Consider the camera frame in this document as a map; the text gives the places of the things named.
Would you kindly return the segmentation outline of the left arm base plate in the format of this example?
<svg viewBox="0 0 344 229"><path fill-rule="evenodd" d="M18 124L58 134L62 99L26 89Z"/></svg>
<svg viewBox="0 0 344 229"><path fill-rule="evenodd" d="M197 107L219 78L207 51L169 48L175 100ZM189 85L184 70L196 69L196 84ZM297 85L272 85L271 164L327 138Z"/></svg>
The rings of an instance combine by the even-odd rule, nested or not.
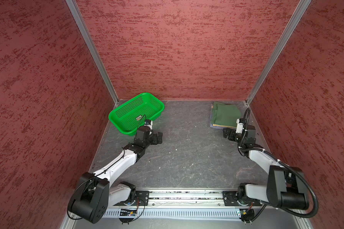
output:
<svg viewBox="0 0 344 229"><path fill-rule="evenodd" d="M134 199L130 201L122 201L114 206L137 206L137 200L139 200L139 205L141 206L147 206L149 202L149 191L142 191L142 190L137 190L135 191L135 197Z"/></svg>

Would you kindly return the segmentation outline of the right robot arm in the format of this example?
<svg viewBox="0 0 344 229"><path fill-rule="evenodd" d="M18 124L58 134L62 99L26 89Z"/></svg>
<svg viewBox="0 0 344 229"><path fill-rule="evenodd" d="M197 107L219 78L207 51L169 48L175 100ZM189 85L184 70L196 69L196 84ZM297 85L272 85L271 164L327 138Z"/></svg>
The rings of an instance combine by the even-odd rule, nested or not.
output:
<svg viewBox="0 0 344 229"><path fill-rule="evenodd" d="M309 208L308 189L305 183L293 173L303 175L299 168L291 168L256 144L251 137L255 133L254 126L241 133L231 128L223 129L223 137L238 144L240 154L259 165L267 174L267 184L257 185L241 183L236 193L236 200L247 205L260 201L278 209L307 210Z"/></svg>

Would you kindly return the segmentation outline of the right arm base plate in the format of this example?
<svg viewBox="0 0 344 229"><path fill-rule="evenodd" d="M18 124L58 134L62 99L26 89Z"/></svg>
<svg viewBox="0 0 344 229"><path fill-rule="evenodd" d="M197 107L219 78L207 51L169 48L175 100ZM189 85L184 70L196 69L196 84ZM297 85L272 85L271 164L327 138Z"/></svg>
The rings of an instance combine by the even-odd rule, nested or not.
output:
<svg viewBox="0 0 344 229"><path fill-rule="evenodd" d="M248 199L239 200L239 195L237 191L223 191L223 201L226 207L261 207L262 204L259 200Z"/></svg>

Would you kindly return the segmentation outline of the yellow skirt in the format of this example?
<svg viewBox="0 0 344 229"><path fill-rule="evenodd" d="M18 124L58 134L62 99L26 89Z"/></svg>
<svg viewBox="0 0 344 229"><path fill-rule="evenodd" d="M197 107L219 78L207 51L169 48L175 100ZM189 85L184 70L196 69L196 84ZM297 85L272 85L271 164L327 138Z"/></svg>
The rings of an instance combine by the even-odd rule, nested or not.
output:
<svg viewBox="0 0 344 229"><path fill-rule="evenodd" d="M224 128L236 129L237 128L237 126L226 126L226 125L216 125L216 124L211 124L210 126L216 129L224 129Z"/></svg>

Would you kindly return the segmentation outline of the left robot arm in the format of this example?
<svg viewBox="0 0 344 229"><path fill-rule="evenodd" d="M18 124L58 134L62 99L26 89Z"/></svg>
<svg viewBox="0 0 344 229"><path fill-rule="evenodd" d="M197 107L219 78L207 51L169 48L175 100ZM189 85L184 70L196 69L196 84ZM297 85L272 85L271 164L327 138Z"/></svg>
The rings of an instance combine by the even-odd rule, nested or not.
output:
<svg viewBox="0 0 344 229"><path fill-rule="evenodd" d="M68 218L84 219L95 224L104 216L109 206L119 203L126 206L145 206L145 201L137 196L135 185L128 182L122 182L115 187L112 185L144 156L149 146L162 143L163 134L155 133L152 125L139 127L134 141L123 147L113 161L94 173L82 174L67 205Z"/></svg>

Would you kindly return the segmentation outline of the lavender skirt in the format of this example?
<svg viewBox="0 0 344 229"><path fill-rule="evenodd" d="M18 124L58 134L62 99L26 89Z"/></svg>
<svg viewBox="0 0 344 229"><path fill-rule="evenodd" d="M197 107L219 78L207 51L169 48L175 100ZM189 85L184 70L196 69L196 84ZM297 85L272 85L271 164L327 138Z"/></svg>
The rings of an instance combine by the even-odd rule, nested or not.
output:
<svg viewBox="0 0 344 229"><path fill-rule="evenodd" d="M221 126L214 126L213 125L213 107L211 107L210 117L209 117L209 126L214 129L224 129L224 127Z"/></svg>

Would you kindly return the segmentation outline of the dark green skirt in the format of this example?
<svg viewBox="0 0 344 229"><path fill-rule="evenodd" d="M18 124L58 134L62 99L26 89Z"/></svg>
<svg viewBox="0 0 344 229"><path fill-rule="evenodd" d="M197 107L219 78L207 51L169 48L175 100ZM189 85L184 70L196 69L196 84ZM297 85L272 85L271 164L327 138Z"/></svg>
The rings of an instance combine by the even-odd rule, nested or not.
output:
<svg viewBox="0 0 344 229"><path fill-rule="evenodd" d="M214 102L212 107L213 124L237 126L237 119L240 119L242 114L236 105Z"/></svg>

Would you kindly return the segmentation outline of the green plastic basket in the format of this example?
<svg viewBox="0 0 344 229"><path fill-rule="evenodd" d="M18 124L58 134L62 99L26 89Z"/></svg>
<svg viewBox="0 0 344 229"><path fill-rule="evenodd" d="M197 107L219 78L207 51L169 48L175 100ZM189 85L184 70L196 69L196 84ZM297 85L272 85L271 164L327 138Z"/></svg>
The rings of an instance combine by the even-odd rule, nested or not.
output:
<svg viewBox="0 0 344 229"><path fill-rule="evenodd" d="M109 120L122 134L133 136L145 119L154 121L164 109L164 103L154 95L141 93L112 110ZM136 117L139 115L143 115L143 118L137 121Z"/></svg>

